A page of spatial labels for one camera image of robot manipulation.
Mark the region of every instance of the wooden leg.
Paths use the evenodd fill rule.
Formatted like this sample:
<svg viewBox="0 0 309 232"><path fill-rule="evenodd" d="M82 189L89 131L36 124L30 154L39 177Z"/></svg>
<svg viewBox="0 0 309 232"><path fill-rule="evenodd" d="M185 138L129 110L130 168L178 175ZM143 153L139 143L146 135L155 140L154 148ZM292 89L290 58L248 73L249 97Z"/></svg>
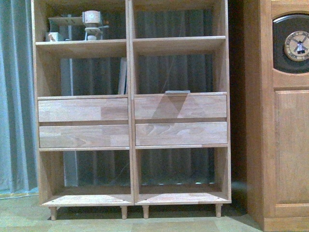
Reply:
<svg viewBox="0 0 309 232"><path fill-rule="evenodd" d="M144 219L149 218L149 205L143 205Z"/></svg>
<svg viewBox="0 0 309 232"><path fill-rule="evenodd" d="M216 216L217 216L217 218L221 217L221 208L222 208L222 204L216 204Z"/></svg>
<svg viewBox="0 0 309 232"><path fill-rule="evenodd" d="M50 213L52 215L52 221L57 220L57 207L49 207Z"/></svg>
<svg viewBox="0 0 309 232"><path fill-rule="evenodd" d="M121 206L122 219L127 219L127 206Z"/></svg>

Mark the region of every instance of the wood grain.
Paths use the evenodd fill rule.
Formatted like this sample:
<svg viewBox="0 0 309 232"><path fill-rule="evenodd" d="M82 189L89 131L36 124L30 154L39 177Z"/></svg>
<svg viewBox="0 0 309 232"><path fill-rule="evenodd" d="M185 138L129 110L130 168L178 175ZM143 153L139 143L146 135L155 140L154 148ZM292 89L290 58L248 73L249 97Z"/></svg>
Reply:
<svg viewBox="0 0 309 232"><path fill-rule="evenodd" d="M134 7L136 11L192 10L211 8L213 3L213 0L134 0Z"/></svg>
<svg viewBox="0 0 309 232"><path fill-rule="evenodd" d="M127 99L39 101L39 122L128 120Z"/></svg>
<svg viewBox="0 0 309 232"><path fill-rule="evenodd" d="M308 231L309 217L267 217L264 219L264 231Z"/></svg>
<svg viewBox="0 0 309 232"><path fill-rule="evenodd" d="M60 96L60 59L49 52L36 51L35 83L38 97Z"/></svg>
<svg viewBox="0 0 309 232"><path fill-rule="evenodd" d="M207 93L189 93L189 94L183 94L183 93L135 94L134 98L145 98L145 97L160 98L160 97L183 97L183 96L198 97L198 96L222 96L222 95L226 96L227 92L207 92Z"/></svg>
<svg viewBox="0 0 309 232"><path fill-rule="evenodd" d="M244 1L244 75L246 110L246 151L247 160L247 210L248 214L260 225L263 224L263 187L262 187L262 107L261 107L261 54L260 48L260 1Z"/></svg>
<svg viewBox="0 0 309 232"><path fill-rule="evenodd" d="M110 195L65 195L54 196L52 200L42 204L47 207L74 207L74 206L120 206L133 203L118 199Z"/></svg>
<svg viewBox="0 0 309 232"><path fill-rule="evenodd" d="M137 146L136 149L173 149L173 148L209 148L209 147L228 147L228 144Z"/></svg>
<svg viewBox="0 0 309 232"><path fill-rule="evenodd" d="M226 118L226 96L135 98L135 119Z"/></svg>
<svg viewBox="0 0 309 232"><path fill-rule="evenodd" d="M290 14L308 14L308 0L272 0L271 1L271 16L276 19L283 15Z"/></svg>
<svg viewBox="0 0 309 232"><path fill-rule="evenodd" d="M292 74L273 69L274 88L276 90L307 89L309 73Z"/></svg>
<svg viewBox="0 0 309 232"><path fill-rule="evenodd" d="M222 193L231 201L230 183L230 157L228 147L218 147L215 149L215 183L220 187Z"/></svg>
<svg viewBox="0 0 309 232"><path fill-rule="evenodd" d="M129 146L128 125L40 127L41 148Z"/></svg>
<svg viewBox="0 0 309 232"><path fill-rule="evenodd" d="M69 147L69 148L39 148L39 151L115 151L129 150L129 146L112 146L112 147Z"/></svg>
<svg viewBox="0 0 309 232"><path fill-rule="evenodd" d="M43 204L64 188L62 152L40 152L38 166L39 202Z"/></svg>
<svg viewBox="0 0 309 232"><path fill-rule="evenodd" d="M127 95L82 95L82 96L54 96L38 97L38 100L73 100L73 99L104 99L104 98L127 98Z"/></svg>
<svg viewBox="0 0 309 232"><path fill-rule="evenodd" d="M131 154L133 163L130 164L130 168L133 171L133 196L134 202L139 201L139 190L141 184L141 166L140 166L140 156L138 151L135 148L135 105L134 105L134 94L137 93L137 77L138 77L138 56L137 53L134 51L133 48L133 39L136 38L136 28L137 28L137 21L136 21L136 13L134 12L134 3L133 0L126 1L127 7L127 14L128 14L128 29L129 29L129 43L128 43L128 50L129 50L129 57L128 57L128 72L130 75L130 117L131 117Z"/></svg>
<svg viewBox="0 0 309 232"><path fill-rule="evenodd" d="M149 198L141 195L141 198L147 199L136 205L231 203L222 193L165 193Z"/></svg>
<svg viewBox="0 0 309 232"><path fill-rule="evenodd" d="M276 134L275 134L275 94L273 88L272 69L273 65L273 35L271 20L271 1L261 0L260 9L260 26L257 28L260 33L260 89L261 96L261 169L263 186L263 215L269 217L275 214L275 205L277 192L276 185Z"/></svg>
<svg viewBox="0 0 309 232"><path fill-rule="evenodd" d="M206 54L223 46L225 36L133 39L141 56Z"/></svg>
<svg viewBox="0 0 309 232"><path fill-rule="evenodd" d="M130 38L130 9L129 9L129 1L126 0L126 37ZM132 100L131 100L131 95L132 95L132 87L131 87L131 43L130 40L126 44L126 59L127 59L127 71L126 71L126 85L127 85L127 95L128 95L128 125L129 125L129 155L130 155L130 190L131 190L131 201L134 202L134 196L135 196L135 190L134 190L134 143L135 143L135 136L133 136L133 118L132 118Z"/></svg>
<svg viewBox="0 0 309 232"><path fill-rule="evenodd" d="M226 122L136 124L137 146L226 143Z"/></svg>
<svg viewBox="0 0 309 232"><path fill-rule="evenodd" d="M277 203L309 203L309 90L278 91L276 97Z"/></svg>
<svg viewBox="0 0 309 232"><path fill-rule="evenodd" d="M309 215L309 203L278 204L276 205L276 215L278 217L303 217Z"/></svg>
<svg viewBox="0 0 309 232"><path fill-rule="evenodd" d="M83 11L125 11L125 0L44 0L47 4L57 9L57 15L77 14Z"/></svg>
<svg viewBox="0 0 309 232"><path fill-rule="evenodd" d="M36 42L36 47L59 58L126 56L126 40Z"/></svg>

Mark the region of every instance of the drawer front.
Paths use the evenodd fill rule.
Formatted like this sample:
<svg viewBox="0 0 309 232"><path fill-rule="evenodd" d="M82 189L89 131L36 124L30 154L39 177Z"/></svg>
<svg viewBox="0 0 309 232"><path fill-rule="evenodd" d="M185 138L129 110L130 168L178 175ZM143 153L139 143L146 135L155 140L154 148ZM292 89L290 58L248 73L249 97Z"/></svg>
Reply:
<svg viewBox="0 0 309 232"><path fill-rule="evenodd" d="M128 125L40 127L41 148L129 146Z"/></svg>
<svg viewBox="0 0 309 232"><path fill-rule="evenodd" d="M126 98L39 101L39 122L115 120L128 120Z"/></svg>
<svg viewBox="0 0 309 232"><path fill-rule="evenodd" d="M226 122L136 124L136 146L227 144Z"/></svg>
<svg viewBox="0 0 309 232"><path fill-rule="evenodd" d="M226 95L134 99L135 119L226 118Z"/></svg>

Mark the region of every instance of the shelf panel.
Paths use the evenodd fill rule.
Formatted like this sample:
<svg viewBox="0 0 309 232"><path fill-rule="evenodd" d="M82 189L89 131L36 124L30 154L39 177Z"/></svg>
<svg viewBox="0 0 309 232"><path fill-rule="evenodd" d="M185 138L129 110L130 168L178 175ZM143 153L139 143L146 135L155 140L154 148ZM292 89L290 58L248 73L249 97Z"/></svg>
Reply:
<svg viewBox="0 0 309 232"><path fill-rule="evenodd" d="M134 95L135 98L146 98L146 97L170 97L170 96L220 96L220 95L227 95L227 92L211 92L211 93L189 93L189 94L136 94Z"/></svg>
<svg viewBox="0 0 309 232"><path fill-rule="evenodd" d="M127 186L84 186L65 187L42 206L120 206L133 205L130 187Z"/></svg>
<svg viewBox="0 0 309 232"><path fill-rule="evenodd" d="M165 205L165 204L218 204L231 203L221 192L212 193L165 193L165 194L140 194L139 201L135 205Z"/></svg>
<svg viewBox="0 0 309 232"><path fill-rule="evenodd" d="M207 9L213 4L214 0L134 0L137 11Z"/></svg>
<svg viewBox="0 0 309 232"><path fill-rule="evenodd" d="M59 58L126 57L126 40L36 42L37 49Z"/></svg>
<svg viewBox="0 0 309 232"><path fill-rule="evenodd" d="M110 147L60 147L60 148L39 148L39 151L114 151L129 150L128 146L110 146Z"/></svg>
<svg viewBox="0 0 309 232"><path fill-rule="evenodd" d="M124 11L125 0L44 0L48 5L53 6L67 13L75 13L88 10Z"/></svg>
<svg viewBox="0 0 309 232"><path fill-rule="evenodd" d="M174 149L174 148L211 148L211 147L228 147L228 144L136 146L136 149Z"/></svg>
<svg viewBox="0 0 309 232"><path fill-rule="evenodd" d="M141 56L206 54L224 46L225 36L133 39Z"/></svg>
<svg viewBox="0 0 309 232"><path fill-rule="evenodd" d="M73 99L112 99L127 98L127 95L91 95L91 96L58 96L58 97L38 97L38 100L73 100Z"/></svg>
<svg viewBox="0 0 309 232"><path fill-rule="evenodd" d="M67 195L55 196L52 200L42 204L47 207L74 207L74 206L120 206L133 203L109 195Z"/></svg>

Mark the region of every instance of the curtain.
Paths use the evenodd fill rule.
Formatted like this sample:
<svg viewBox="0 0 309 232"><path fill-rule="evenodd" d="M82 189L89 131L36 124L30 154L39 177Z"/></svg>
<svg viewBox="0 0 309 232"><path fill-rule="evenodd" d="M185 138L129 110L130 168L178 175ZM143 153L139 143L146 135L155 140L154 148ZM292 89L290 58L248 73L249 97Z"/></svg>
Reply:
<svg viewBox="0 0 309 232"><path fill-rule="evenodd" d="M0 1L0 193L37 186L30 0Z"/></svg>

